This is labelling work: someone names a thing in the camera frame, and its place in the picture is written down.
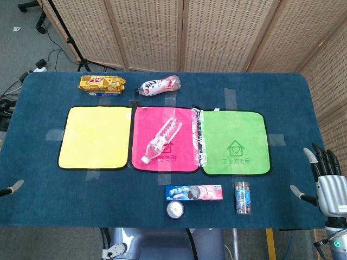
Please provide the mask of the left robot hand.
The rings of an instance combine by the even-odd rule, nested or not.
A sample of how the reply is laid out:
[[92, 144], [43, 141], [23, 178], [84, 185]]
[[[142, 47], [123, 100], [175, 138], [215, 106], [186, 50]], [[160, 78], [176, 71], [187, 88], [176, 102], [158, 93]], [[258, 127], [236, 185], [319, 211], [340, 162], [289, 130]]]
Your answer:
[[24, 184], [24, 180], [19, 180], [13, 186], [7, 187], [5, 189], [0, 190], [0, 197], [12, 194], [16, 192], [22, 185]]

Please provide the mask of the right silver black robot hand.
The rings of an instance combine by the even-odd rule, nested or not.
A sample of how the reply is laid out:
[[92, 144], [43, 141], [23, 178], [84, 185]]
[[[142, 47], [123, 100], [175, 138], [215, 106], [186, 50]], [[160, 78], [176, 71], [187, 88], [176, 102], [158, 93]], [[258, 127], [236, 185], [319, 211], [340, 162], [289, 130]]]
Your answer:
[[295, 185], [290, 185], [293, 194], [299, 199], [319, 207], [326, 217], [346, 216], [346, 177], [342, 175], [337, 156], [329, 149], [325, 150], [312, 144], [314, 152], [303, 148], [316, 184], [316, 197], [301, 192]]

